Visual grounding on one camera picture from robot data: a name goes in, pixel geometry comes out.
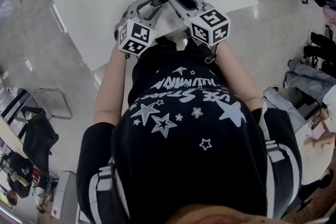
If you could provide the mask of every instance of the white stripe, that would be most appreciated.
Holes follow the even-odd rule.
[[[264,118],[264,115],[265,115],[266,111],[267,111],[267,106],[266,106],[266,103],[264,103],[263,110],[262,110],[261,116],[260,116],[259,127],[261,128],[261,130],[264,134],[265,140],[269,141],[271,139],[269,137],[266,121],[265,121],[265,118]]]
[[[125,192],[124,192],[124,189],[122,187],[121,180],[120,180],[120,177],[119,177],[117,169],[115,171],[116,171],[117,188],[118,188],[119,196],[120,196],[122,205],[124,206],[124,209],[126,211],[126,214],[128,215],[128,217],[130,217],[130,213],[128,211],[128,206],[127,206]]]
[[[266,144],[266,149],[270,150],[271,148],[278,147],[277,144]]]
[[[267,217],[273,218],[275,186],[274,186],[273,167],[268,155],[267,155],[266,195],[267,195]]]
[[[292,152],[292,150],[285,145],[279,144],[279,148],[283,149],[284,151],[287,152],[290,162],[292,163],[292,169],[293,169],[293,194],[292,194],[292,199],[290,203],[292,203],[298,194],[299,191],[299,184],[300,184],[300,173],[299,173],[299,166],[296,161],[296,158]]]
[[[285,159],[284,155],[281,151],[271,151],[268,153],[268,156],[271,158],[272,163],[277,163],[283,159]]]
[[[97,183],[98,183],[98,174],[95,174],[91,178],[89,185],[89,200],[93,219],[95,220],[96,224],[101,224],[97,203],[97,190],[96,190]]]

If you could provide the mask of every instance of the shoe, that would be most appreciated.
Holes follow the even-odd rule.
[[[271,86],[272,89],[274,89],[276,92],[279,91],[279,87],[276,85]]]
[[[288,62],[287,62],[287,66],[290,68],[290,63],[292,62],[293,60],[292,59],[289,59]]]
[[[284,82],[282,83],[282,86],[283,86],[284,89],[288,89],[289,88],[289,85],[287,83],[287,76],[288,76],[288,74],[289,74],[289,72],[286,72]]]
[[[304,48],[305,48],[305,46],[302,47],[301,56],[300,56],[300,62],[302,64],[306,65],[309,59],[307,57],[304,57],[305,56]]]
[[[313,42],[311,41],[311,33],[313,33],[313,31],[309,30],[309,33],[308,33],[308,46],[311,46],[313,44]]]

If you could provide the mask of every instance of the person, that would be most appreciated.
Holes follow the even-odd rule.
[[[2,157],[2,161],[7,161],[8,165],[14,172],[19,176],[29,182],[28,186],[24,186],[16,178],[12,178],[11,174],[7,175],[7,182],[11,188],[6,193],[8,202],[15,206],[17,204],[18,197],[26,198],[29,196],[31,182],[33,180],[33,164],[29,159],[23,158],[20,154],[16,152],[11,152],[8,155]]]
[[[122,115],[126,59],[115,45],[77,169],[79,205],[92,223],[91,178],[111,157],[111,202],[121,201],[131,223],[281,223],[269,218],[282,216],[302,176],[288,114],[266,108],[227,43],[209,57],[191,37],[183,51],[159,39],[133,69]],[[117,218],[116,207],[105,210]]]
[[[269,108],[278,108],[288,113],[302,159],[303,185],[319,181],[328,171],[335,147],[334,135],[325,134],[320,139],[313,138],[313,131],[300,112],[291,102],[283,98],[278,87],[264,91],[264,101]]]
[[[319,180],[302,186],[300,188],[298,197],[301,199],[301,201],[303,201],[303,203],[301,204],[301,208],[303,209],[304,207],[306,207],[311,201],[312,199],[306,201],[318,188],[320,189],[324,189],[327,188],[328,186],[330,186],[332,180],[334,178],[334,172],[331,169],[327,169],[325,170],[324,174],[321,176],[321,178],[319,178]]]
[[[336,132],[336,79],[321,70],[288,61],[290,71],[286,72],[283,87],[296,87],[328,108],[329,118],[324,120],[331,133]]]

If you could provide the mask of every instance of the tile floor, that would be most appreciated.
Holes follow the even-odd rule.
[[[60,139],[52,148],[50,162],[56,171],[75,172],[104,67],[96,72],[89,70],[69,35],[57,25],[50,10],[53,0],[24,0],[20,13],[21,1],[0,0],[0,68],[8,71],[5,82],[9,87],[65,90],[74,117],[71,121],[52,121]],[[259,2],[256,7],[229,13],[229,43],[262,93],[272,84],[281,85],[287,60],[299,55],[308,30],[321,33],[325,22],[322,9],[313,0],[309,5],[302,5],[301,0]],[[134,63],[134,59],[128,62],[126,92],[130,90]],[[65,113],[58,100],[52,96],[48,102],[46,98],[41,102]]]

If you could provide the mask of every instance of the star print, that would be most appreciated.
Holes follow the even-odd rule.
[[[136,108],[136,107],[137,107],[137,104],[132,104],[132,105],[130,106],[129,110],[132,110],[132,109],[134,109],[134,108]]]
[[[137,113],[133,114],[131,116],[131,118],[141,115],[142,124],[143,124],[143,126],[145,126],[150,114],[159,113],[159,110],[153,108],[153,106],[155,104],[156,103],[152,103],[148,106],[146,106],[144,104],[141,104],[141,110],[139,110]]]
[[[246,122],[245,115],[240,110],[241,104],[239,102],[235,102],[234,104],[230,105],[217,100],[216,103],[224,111],[222,116],[219,117],[219,120],[230,118],[237,127],[241,126],[242,119]]]
[[[182,121],[183,116],[181,114],[178,114],[175,117],[176,117],[176,121]]]
[[[202,116],[203,113],[201,112],[201,108],[194,108],[194,112],[191,113],[192,116],[195,116],[195,118],[198,119],[199,116]]]
[[[169,113],[163,118],[157,116],[152,116],[152,119],[155,121],[156,126],[153,128],[152,133],[160,131],[165,138],[168,136],[169,128],[176,127],[177,125],[174,122],[169,120]]]
[[[134,123],[133,123],[133,125],[136,125],[136,126],[137,126],[140,122],[141,122],[141,121],[139,121],[139,120],[135,120]]]
[[[178,73],[180,73],[181,75],[182,75],[182,71],[183,70],[187,70],[186,68],[184,68],[184,67],[179,67],[179,68],[177,68],[175,71],[173,71],[173,73],[174,72],[178,72]]]
[[[204,151],[206,151],[208,148],[212,147],[211,144],[210,144],[210,140],[211,139],[205,140],[205,139],[202,138],[202,142],[201,142],[200,146],[204,149]]]

